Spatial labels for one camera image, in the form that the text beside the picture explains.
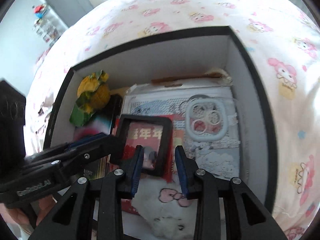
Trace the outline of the person's left hand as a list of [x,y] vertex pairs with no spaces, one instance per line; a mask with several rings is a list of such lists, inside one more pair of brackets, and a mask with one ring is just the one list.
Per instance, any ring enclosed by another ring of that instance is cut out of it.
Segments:
[[28,210],[26,207],[10,209],[1,203],[1,216],[9,224],[30,225],[30,219],[35,211],[36,226],[48,215],[49,211],[55,206],[56,201],[52,195],[44,197],[35,202],[36,210]]

